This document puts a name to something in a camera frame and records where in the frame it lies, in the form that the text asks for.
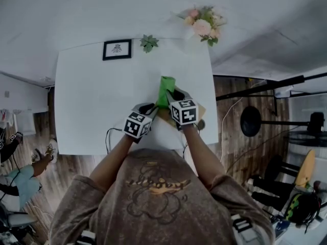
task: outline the white cable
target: white cable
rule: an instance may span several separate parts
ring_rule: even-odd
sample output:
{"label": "white cable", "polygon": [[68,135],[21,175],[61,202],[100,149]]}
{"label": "white cable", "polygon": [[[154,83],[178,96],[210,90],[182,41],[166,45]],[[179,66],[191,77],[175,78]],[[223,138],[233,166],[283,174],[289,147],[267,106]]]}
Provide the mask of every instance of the white cable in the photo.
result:
{"label": "white cable", "polygon": [[48,213],[46,213],[46,212],[43,212],[39,207],[34,206],[34,205],[31,205],[31,206],[32,206],[32,207],[35,207],[35,208],[38,208],[42,214],[49,215],[51,218],[53,218],[53,216],[52,216],[51,214],[48,214]]}
{"label": "white cable", "polygon": [[[260,81],[260,82],[258,82],[258,83],[255,83],[255,84],[253,84],[253,85],[251,86],[251,88],[254,87],[255,85],[261,84],[261,83],[263,83],[263,82],[265,82],[265,81],[266,81],[266,80],[262,80],[262,81]],[[226,116],[228,115],[229,111],[230,111],[230,110],[231,110],[231,109],[232,109],[232,108],[233,108],[237,103],[239,103],[241,99],[243,99],[243,97],[241,97],[239,100],[237,100],[236,103],[234,103],[234,104],[233,104],[233,105],[228,109],[228,111],[226,112],[226,114],[225,114],[223,120],[221,121],[221,157],[220,157],[220,162],[221,162],[221,159],[223,158],[223,155],[224,155],[224,149],[223,149],[223,127],[224,127],[224,120],[225,120]]]}

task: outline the black pole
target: black pole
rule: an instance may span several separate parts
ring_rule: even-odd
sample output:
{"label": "black pole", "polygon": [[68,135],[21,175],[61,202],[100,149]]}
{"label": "black pole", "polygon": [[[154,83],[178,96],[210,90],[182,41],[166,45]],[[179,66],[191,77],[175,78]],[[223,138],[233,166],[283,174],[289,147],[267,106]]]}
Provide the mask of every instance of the black pole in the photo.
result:
{"label": "black pole", "polygon": [[295,98],[295,97],[307,96],[307,95],[318,95],[318,94],[324,94],[324,93],[327,93],[327,91],[323,91],[323,92],[302,92],[302,93],[297,93],[297,94],[291,94],[291,96],[287,97],[287,98]]}
{"label": "black pole", "polygon": [[272,82],[272,83],[269,83],[269,84],[257,86],[255,88],[250,88],[250,89],[246,89],[246,90],[243,90],[243,91],[218,96],[218,97],[216,97],[216,101],[229,99],[229,98],[234,98],[234,97],[245,97],[245,96],[247,96],[249,94],[253,94],[253,93],[257,93],[257,92],[273,90],[273,89],[277,89],[277,88],[280,88],[280,87],[285,87],[285,86],[289,86],[289,85],[304,83],[305,80],[310,80],[310,79],[311,79],[310,77],[305,78],[304,76],[296,76],[296,77],[285,79],[285,80],[282,80],[282,81],[279,81],[279,82]]}
{"label": "black pole", "polygon": [[270,94],[265,94],[265,95],[261,95],[261,94],[249,94],[243,97],[274,97],[273,95]]}
{"label": "black pole", "polygon": [[298,125],[298,126],[308,126],[308,121],[272,121],[272,120],[262,120],[260,122],[264,125]]}
{"label": "black pole", "polygon": [[308,77],[305,77],[305,81],[307,81],[307,80],[312,80],[312,79],[316,79],[316,78],[321,78],[321,77],[325,77],[325,76],[327,76],[327,72],[320,73],[320,74],[315,75],[315,76],[308,76]]}

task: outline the flower bouquet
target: flower bouquet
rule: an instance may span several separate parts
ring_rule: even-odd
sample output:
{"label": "flower bouquet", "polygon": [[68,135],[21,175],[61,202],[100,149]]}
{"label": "flower bouquet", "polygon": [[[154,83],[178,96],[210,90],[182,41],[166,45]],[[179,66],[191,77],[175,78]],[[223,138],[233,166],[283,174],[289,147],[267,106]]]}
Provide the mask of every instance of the flower bouquet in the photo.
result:
{"label": "flower bouquet", "polygon": [[214,43],[218,43],[219,28],[226,24],[226,20],[216,14],[213,7],[203,7],[189,11],[184,23],[193,27],[194,33],[202,38],[201,42],[207,41],[208,45],[213,46]]}

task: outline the brown sweatshirt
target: brown sweatshirt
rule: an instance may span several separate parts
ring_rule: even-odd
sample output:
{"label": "brown sweatshirt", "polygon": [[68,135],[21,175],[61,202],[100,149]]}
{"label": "brown sweatshirt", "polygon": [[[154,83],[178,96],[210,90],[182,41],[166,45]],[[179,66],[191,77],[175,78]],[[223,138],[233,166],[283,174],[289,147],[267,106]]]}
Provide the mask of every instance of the brown sweatshirt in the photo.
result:
{"label": "brown sweatshirt", "polygon": [[116,182],[105,192],[76,176],[50,227],[50,244],[76,241],[83,230],[97,244],[236,244],[231,216],[261,227],[270,243],[267,217],[230,176],[217,176],[207,190],[174,151],[128,154]]}

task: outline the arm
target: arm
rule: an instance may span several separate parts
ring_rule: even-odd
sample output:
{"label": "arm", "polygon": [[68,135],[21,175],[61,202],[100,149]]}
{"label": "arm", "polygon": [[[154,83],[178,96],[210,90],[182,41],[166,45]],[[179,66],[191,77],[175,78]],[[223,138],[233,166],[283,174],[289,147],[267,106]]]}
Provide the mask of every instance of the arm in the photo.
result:
{"label": "arm", "polygon": [[[230,215],[248,219],[261,244],[273,244],[274,232],[262,210],[243,187],[225,174],[223,165],[203,142],[196,128],[193,125],[183,126],[183,131],[200,180],[208,187],[212,197],[225,206]],[[239,240],[240,233],[235,233],[237,233],[236,239]]]}
{"label": "arm", "polygon": [[193,124],[182,128],[199,178],[205,186],[210,188],[216,176],[225,174],[225,169],[217,156],[203,142]]}
{"label": "arm", "polygon": [[90,178],[75,176],[52,219],[50,244],[75,244],[105,194]]}
{"label": "arm", "polygon": [[92,171],[90,179],[107,191],[115,182],[118,170],[126,158],[132,143],[133,138],[124,135],[113,150]]}

